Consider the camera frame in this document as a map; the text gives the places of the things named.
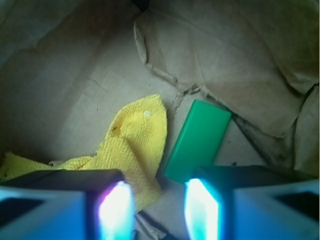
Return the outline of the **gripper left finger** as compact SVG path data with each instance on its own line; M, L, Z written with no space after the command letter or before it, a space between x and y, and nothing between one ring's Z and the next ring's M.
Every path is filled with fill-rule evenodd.
M38 170L0 185L3 240L131 240L133 189L120 170Z

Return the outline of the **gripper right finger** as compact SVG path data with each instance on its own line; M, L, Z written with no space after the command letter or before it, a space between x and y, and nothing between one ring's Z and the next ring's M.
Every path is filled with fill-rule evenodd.
M282 166L198 167L186 182L184 218L192 240L317 240L320 186Z

